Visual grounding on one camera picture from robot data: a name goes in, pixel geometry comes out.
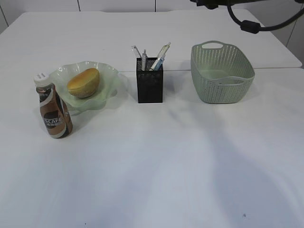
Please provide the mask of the black blue right robot arm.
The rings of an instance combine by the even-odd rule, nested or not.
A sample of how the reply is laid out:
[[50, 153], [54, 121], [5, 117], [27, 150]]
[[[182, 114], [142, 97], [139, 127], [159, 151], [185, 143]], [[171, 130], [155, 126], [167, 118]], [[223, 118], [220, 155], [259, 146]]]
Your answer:
[[197, 7], [204, 6], [209, 10], [214, 10], [219, 6], [230, 6], [236, 4], [243, 4], [243, 3], [252, 3], [252, 2], [260, 2], [265, 0], [190, 0], [191, 2], [196, 3]]

